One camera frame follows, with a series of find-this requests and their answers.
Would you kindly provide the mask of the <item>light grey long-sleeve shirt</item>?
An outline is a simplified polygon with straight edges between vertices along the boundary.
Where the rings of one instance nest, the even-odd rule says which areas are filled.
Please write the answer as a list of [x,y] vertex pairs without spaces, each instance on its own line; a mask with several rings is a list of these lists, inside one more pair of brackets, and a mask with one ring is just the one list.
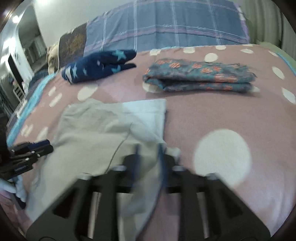
[[105,173],[140,146],[133,195],[119,197],[119,238],[135,240],[154,210],[162,185],[158,144],[164,142],[166,101],[103,103],[88,99],[63,112],[54,151],[38,164],[26,212],[35,221],[82,174]]

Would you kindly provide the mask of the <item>beige crumpled cloth pile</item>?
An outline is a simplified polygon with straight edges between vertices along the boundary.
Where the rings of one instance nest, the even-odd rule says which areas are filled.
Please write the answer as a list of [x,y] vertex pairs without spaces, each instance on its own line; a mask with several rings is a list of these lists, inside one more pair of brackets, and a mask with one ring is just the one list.
[[59,57],[58,57],[59,43],[49,46],[46,55],[46,61],[48,64],[48,73],[53,74],[59,69]]

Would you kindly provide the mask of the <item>pink polka-dot deer bedspread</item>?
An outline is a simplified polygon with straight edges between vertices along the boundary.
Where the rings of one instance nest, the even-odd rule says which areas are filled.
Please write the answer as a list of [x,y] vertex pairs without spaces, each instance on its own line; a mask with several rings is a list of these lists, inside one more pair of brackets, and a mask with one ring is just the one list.
[[[246,65],[255,74],[253,89],[162,92],[142,77],[164,58]],[[134,63],[81,84],[57,74],[17,140],[52,138],[64,109],[90,98],[109,104],[165,99],[164,140],[181,150],[181,162],[197,174],[219,174],[273,240],[295,240],[295,74],[280,54],[259,45],[189,47],[140,52]]]

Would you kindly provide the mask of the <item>navy star fleece garment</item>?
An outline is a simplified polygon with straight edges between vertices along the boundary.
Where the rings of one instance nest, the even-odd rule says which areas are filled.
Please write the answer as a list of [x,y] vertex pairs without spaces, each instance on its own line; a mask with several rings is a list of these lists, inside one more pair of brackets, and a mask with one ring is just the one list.
[[103,79],[136,68],[135,64],[129,63],[136,55],[134,50],[95,52],[65,66],[61,76],[70,84]]

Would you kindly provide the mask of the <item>dark brown tree-print pillow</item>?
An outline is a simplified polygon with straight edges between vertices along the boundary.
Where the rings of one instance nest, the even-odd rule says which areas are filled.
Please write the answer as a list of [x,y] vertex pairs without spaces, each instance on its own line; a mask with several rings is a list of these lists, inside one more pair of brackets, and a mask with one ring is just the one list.
[[58,45],[59,68],[83,57],[86,45],[86,26],[84,23],[62,35]]

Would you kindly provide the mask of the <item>folded floral teal garment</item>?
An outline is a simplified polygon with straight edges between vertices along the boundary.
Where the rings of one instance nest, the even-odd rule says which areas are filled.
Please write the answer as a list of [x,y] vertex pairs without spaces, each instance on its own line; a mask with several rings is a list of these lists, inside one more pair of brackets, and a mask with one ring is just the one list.
[[162,92],[218,90],[246,93],[256,75],[239,63],[197,62],[186,59],[159,59],[142,77],[144,83]]

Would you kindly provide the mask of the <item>green sheet edge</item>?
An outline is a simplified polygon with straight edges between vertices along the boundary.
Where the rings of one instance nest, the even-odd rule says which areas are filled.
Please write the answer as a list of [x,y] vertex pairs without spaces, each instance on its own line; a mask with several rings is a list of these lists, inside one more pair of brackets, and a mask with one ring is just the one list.
[[269,42],[260,42],[259,45],[268,48],[271,52],[275,53],[278,57],[280,57],[295,75],[295,59],[293,59],[293,57],[291,57],[289,54],[287,54],[285,51],[283,51],[276,45],[273,45]]

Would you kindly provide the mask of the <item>blue plaid pillow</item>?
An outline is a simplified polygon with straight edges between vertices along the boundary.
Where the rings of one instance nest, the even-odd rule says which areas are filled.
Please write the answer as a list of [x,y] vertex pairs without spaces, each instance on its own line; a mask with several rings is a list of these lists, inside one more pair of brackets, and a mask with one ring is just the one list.
[[249,41],[244,15],[232,1],[131,1],[87,23],[84,55]]

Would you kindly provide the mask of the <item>grey pleated curtain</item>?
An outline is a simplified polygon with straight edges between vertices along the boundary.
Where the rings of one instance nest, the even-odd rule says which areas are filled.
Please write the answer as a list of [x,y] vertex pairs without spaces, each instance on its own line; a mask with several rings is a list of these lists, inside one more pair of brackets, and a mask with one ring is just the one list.
[[246,25],[249,42],[271,43],[295,58],[295,31],[273,1],[238,1]]

